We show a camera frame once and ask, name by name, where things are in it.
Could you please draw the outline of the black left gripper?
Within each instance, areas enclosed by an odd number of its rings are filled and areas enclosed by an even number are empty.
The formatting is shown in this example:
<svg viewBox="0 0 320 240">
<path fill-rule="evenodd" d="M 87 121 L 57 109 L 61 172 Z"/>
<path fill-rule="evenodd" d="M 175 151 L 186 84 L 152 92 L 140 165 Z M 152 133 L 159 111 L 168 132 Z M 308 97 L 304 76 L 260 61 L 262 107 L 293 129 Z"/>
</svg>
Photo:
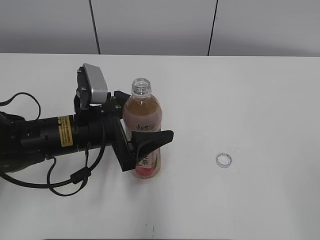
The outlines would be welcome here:
<svg viewBox="0 0 320 240">
<path fill-rule="evenodd" d="M 111 146 L 123 172 L 136 168 L 136 163 L 160 147 L 173 141 L 172 130 L 156 132 L 131 132 L 130 143 L 121 124 L 119 108 L 123 107 L 130 94 L 120 90 L 114 91 L 115 101 L 107 101 L 105 104 L 89 106 L 81 109 L 81 101 L 78 96 L 74 97 L 74 133 L 73 143 L 78 151 L 99 148 L 97 159 L 89 167 L 92 171 L 98 166 L 104 155 L 105 148 Z"/>
</svg>

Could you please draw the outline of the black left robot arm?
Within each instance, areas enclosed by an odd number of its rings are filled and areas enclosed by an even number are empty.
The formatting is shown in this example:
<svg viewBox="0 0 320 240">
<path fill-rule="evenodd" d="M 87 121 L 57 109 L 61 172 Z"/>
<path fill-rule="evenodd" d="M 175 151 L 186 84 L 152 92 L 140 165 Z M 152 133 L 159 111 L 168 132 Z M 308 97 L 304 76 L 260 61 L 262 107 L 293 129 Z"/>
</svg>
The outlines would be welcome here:
<svg viewBox="0 0 320 240">
<path fill-rule="evenodd" d="M 171 130 L 133 132 L 127 139 L 121 119 L 129 95 L 115 91 L 107 95 L 104 104 L 80 108 L 80 99 L 74 98 L 74 115 L 25 120 L 21 116 L 0 114 L 0 168 L 17 172 L 57 157 L 86 149 L 112 146 L 121 170 L 135 169 L 148 154 L 170 143 Z"/>
</svg>

